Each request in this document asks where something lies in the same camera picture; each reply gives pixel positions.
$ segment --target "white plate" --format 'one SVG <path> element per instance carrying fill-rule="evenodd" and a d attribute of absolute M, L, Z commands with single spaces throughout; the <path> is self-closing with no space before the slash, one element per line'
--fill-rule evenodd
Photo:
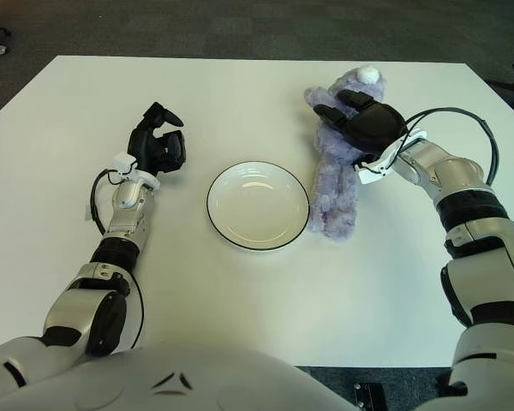
<path fill-rule="evenodd" d="M 251 161 L 233 165 L 215 179 L 207 212 L 227 240 L 252 250 L 272 250 L 302 233 L 308 197 L 289 171 Z"/>

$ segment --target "silver robot arm segment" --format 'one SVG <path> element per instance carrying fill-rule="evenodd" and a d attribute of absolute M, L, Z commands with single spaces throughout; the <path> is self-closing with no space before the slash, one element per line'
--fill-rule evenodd
<path fill-rule="evenodd" d="M 137 256 L 148 236 L 152 190 L 142 187 L 137 202 L 122 208 L 136 183 L 114 193 L 113 217 L 91 261 L 83 265 L 47 314 L 41 337 L 20 337 L 0 346 L 0 397 L 58 375 L 118 345 L 126 318 L 125 297 L 133 289 Z"/>
<path fill-rule="evenodd" d="M 441 271 L 442 286 L 468 327 L 454 355 L 454 397 L 418 409 L 514 409 L 514 222 L 478 164 L 430 141 L 405 148 L 392 167 L 436 207 L 453 257 Z"/>

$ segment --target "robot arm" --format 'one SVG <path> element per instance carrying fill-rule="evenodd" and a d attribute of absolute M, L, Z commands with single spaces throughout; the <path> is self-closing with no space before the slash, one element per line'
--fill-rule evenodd
<path fill-rule="evenodd" d="M 514 222 L 483 182 L 477 163 L 425 140 L 422 131 L 407 132 L 391 107 L 373 100 L 361 105 L 365 99 L 359 94 L 338 95 L 361 111 L 350 121 L 335 109 L 314 111 L 366 153 L 363 159 L 374 155 L 371 163 L 355 164 L 362 183 L 394 170 L 428 194 L 453 257 L 441 270 L 442 286 L 454 316 L 467 327 L 450 379 L 457 398 L 434 400 L 419 410 L 514 409 Z"/>
<path fill-rule="evenodd" d="M 132 132 L 128 153 L 115 157 L 123 181 L 112 198 L 110 225 L 90 262 L 51 307 L 43 336 L 0 346 L 0 397 L 117 348 L 130 309 L 126 297 L 134 286 L 134 268 L 148 237 L 153 191 L 159 188 L 156 175 L 177 170 L 185 161 L 180 131 L 159 139 L 152 135 L 164 122 L 182 126 L 154 103 Z"/>

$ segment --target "plush toy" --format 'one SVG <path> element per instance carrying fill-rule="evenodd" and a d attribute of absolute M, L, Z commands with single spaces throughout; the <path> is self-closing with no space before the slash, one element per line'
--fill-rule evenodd
<path fill-rule="evenodd" d="M 365 92 L 382 101 L 385 82 L 379 70 L 373 66 L 362 66 L 338 78 L 327 90 L 322 87 L 307 89 L 305 100 L 311 107 L 317 104 L 337 107 L 351 118 L 358 112 L 335 97 L 345 89 Z M 352 235 L 356 222 L 359 181 L 353 163 L 364 153 L 349 145 L 339 132 L 324 123 L 318 127 L 314 145 L 321 158 L 310 196 L 308 228 L 334 241 L 346 241 Z"/>

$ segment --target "plate rim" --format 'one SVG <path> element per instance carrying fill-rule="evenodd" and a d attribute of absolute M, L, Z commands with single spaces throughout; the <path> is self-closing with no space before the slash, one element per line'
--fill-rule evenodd
<path fill-rule="evenodd" d="M 213 218 L 212 218 L 212 215 L 211 213 L 209 212 L 209 195 L 210 195 L 210 192 L 212 191 L 212 187 L 215 185 L 215 182 L 217 181 L 217 179 L 222 176 L 226 171 L 230 170 L 230 169 L 233 169 L 235 167 L 237 167 L 238 165 L 241 165 L 241 164 L 246 164 L 246 163 L 262 163 L 262 164 L 269 164 L 269 165 L 273 165 L 275 167 L 278 167 L 279 169 L 282 169 L 283 171 L 285 171 L 286 173 L 290 174 L 293 178 L 295 178 L 295 181 L 299 184 L 299 186 L 301 187 L 302 191 L 304 192 L 305 194 L 305 197 L 307 199 L 307 218 L 305 219 L 305 223 L 302 225 L 301 227 L 301 230 L 299 230 L 299 232 L 289 241 L 283 243 L 283 244 L 280 244 L 279 246 L 275 246 L 275 247 L 268 247 L 268 248 L 253 248 L 253 247 L 248 247 L 248 246 L 244 246 L 242 244 L 239 244 L 235 241 L 232 241 L 229 237 L 227 237 L 226 235 L 224 235 L 220 229 L 218 229 L 217 225 L 215 225 L 215 223 L 213 222 Z M 212 226 L 213 228 L 225 239 L 227 240 L 228 242 L 230 242 L 231 244 L 234 244 L 235 246 L 237 247 L 242 247 L 246 250 L 252 250 L 252 251 L 272 251 L 272 250 L 277 250 L 281 247 L 285 247 L 287 246 L 288 244 L 291 244 L 296 238 L 298 238 L 302 232 L 307 228 L 307 225 L 308 225 L 308 219 L 310 218 L 310 199 L 308 198 L 308 193 L 307 193 L 307 190 L 305 190 L 305 187 L 302 185 L 301 181 L 289 170 L 287 170 L 286 168 L 282 167 L 281 165 L 278 165 L 278 164 L 275 164 L 275 163 L 271 163 L 269 161 L 261 161 L 261 160 L 248 160 L 248 161 L 241 161 L 240 163 L 236 163 L 236 164 L 232 164 L 231 166 L 227 167 L 226 169 L 224 169 L 223 171 L 221 171 L 220 173 L 218 173 L 215 178 L 213 179 L 212 183 L 210 184 L 209 188 L 207 189 L 207 196 L 206 196 L 206 211 L 207 211 L 207 216 L 209 218 L 209 221 L 212 223 Z"/>

